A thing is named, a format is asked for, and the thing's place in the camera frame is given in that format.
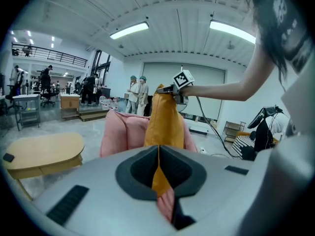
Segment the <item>person in white coat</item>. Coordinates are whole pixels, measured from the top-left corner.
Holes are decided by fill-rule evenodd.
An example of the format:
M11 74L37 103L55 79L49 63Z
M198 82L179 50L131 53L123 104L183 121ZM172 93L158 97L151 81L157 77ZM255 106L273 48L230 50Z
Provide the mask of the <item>person in white coat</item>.
M149 87L146 84L147 78L145 76L140 77L140 92L139 92L139 105L137 110L137 115L143 116L144 115L144 109L146 108L146 105L148 104L148 92Z
M137 83L136 76L132 75L130 77L130 89L127 90L129 92L129 100L126 107L126 113L129 114L130 108L131 113L136 113L136 103L138 101L138 95L139 95L139 83Z

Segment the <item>black cable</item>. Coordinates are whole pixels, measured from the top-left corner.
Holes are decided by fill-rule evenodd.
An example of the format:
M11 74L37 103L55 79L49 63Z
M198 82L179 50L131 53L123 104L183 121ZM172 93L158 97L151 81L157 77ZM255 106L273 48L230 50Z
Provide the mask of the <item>black cable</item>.
M226 146L225 146L225 144L224 144L224 141L222 140L222 138L221 138L221 136L219 135L219 133L217 132L217 130L212 126L211 123L208 122L207 118L205 117L205 114L203 113L203 110L202 110L202 106L201 106L201 102L200 102L199 96L196 96L196 98L197 98L197 101L198 101L200 110L201 110L201 112L202 112L203 118L205 119L206 123L212 128L212 130L214 131L214 133L216 134L216 136L220 139L220 141L221 141L221 143L222 143L224 149L226 150L226 152L227 152L230 156L232 156L232 157L234 157L234 158L239 158L239 157L241 157L241 156L232 155L232 154L228 151L228 149L226 148Z

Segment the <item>yellow cloth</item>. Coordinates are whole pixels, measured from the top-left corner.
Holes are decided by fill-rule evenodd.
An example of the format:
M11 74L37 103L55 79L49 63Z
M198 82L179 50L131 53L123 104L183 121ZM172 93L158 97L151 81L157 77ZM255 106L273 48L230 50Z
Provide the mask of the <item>yellow cloth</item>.
M144 146L171 145L184 148L184 124L177 112L172 94L155 93L152 100L152 114L147 128ZM152 189L160 197L170 188L162 169L159 166L153 177Z

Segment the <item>striped object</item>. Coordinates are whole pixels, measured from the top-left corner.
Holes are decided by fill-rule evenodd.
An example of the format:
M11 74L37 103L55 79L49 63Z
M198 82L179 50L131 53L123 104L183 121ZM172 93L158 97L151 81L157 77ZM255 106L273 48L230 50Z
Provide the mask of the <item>striped object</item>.
M242 149L243 147L253 147L254 148L255 143L250 139L249 136L238 136L236 137L232 149L240 156L242 156Z

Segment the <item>ceiling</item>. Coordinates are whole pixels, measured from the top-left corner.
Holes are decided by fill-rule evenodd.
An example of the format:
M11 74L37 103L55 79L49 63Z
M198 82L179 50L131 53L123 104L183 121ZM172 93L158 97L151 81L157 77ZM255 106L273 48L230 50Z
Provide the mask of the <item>ceiling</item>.
M39 46L47 49L51 49L52 43L54 43L54 48L57 49L62 42L61 38L55 37L54 41L52 41L51 35L42 34L34 31L31 31L31 36L29 36L27 30L15 30L12 37L17 38L18 43L16 44L29 45L31 39L34 43L33 46Z
M248 6L236 0L32 0L14 29L89 44L120 60L176 52L210 56L246 67L254 45L210 30L212 19L254 35ZM117 40L109 37L143 21L149 29Z

